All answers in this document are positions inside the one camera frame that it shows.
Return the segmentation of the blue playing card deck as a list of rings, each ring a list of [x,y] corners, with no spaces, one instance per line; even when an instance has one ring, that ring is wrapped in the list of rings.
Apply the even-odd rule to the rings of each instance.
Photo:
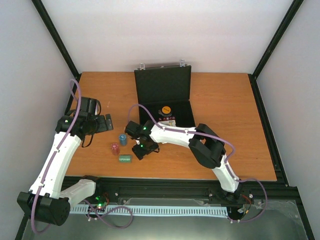
[[[176,126],[176,121],[175,120],[165,120],[165,121],[159,121],[159,123],[166,125],[166,126],[171,126],[175,127]]]

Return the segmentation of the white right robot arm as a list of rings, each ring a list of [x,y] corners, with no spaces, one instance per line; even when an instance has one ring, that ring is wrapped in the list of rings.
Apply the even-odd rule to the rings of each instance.
[[[136,141],[132,147],[135,156],[142,160],[150,153],[160,151],[159,144],[172,144],[189,149],[197,162],[213,171],[217,177],[224,197],[228,201],[235,201],[240,197],[240,178],[232,170],[225,144],[207,125],[197,127],[169,126],[160,122],[148,120],[144,125],[129,121],[125,133]]]

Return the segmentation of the orange dealer button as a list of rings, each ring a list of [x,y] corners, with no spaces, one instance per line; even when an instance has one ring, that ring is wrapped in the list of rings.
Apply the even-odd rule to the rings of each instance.
[[[172,109],[169,106],[163,106],[161,112],[164,115],[169,115],[172,112]]]

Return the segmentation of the red poker chip stack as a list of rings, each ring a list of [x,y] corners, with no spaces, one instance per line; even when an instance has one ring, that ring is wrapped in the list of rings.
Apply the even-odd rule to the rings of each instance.
[[[118,143],[114,142],[111,144],[110,146],[111,152],[113,155],[117,156],[120,154],[120,147],[118,145]]]

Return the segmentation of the green poker chip stack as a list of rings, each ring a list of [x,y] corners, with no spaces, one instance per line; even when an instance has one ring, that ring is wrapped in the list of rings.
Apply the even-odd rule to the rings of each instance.
[[[119,163],[131,163],[132,162],[132,155],[130,154],[121,154],[118,157]]]

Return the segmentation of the blue poker chip stack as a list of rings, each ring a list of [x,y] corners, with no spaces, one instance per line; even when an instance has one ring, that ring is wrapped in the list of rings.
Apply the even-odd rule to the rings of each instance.
[[[121,146],[126,146],[128,144],[127,135],[125,133],[120,134],[118,140]]]

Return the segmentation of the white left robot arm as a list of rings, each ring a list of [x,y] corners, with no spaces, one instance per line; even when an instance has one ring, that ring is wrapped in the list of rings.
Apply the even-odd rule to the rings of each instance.
[[[87,198],[95,202],[103,198],[99,177],[85,175],[65,190],[62,184],[71,159],[85,137],[113,129],[111,116],[79,118],[67,133],[72,120],[72,116],[65,115],[58,121],[53,145],[40,174],[28,192],[22,191],[17,197],[24,214],[35,221],[61,226],[77,204]]]

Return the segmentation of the clear round disc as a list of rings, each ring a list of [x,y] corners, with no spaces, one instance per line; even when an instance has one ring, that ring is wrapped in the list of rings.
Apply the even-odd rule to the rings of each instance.
[[[162,110],[159,110],[159,114],[160,114],[161,116],[163,116],[164,118],[168,118],[168,117],[171,117],[171,116],[173,115],[173,112],[172,112],[172,111],[170,111],[170,112],[168,112],[168,111],[163,112]]]

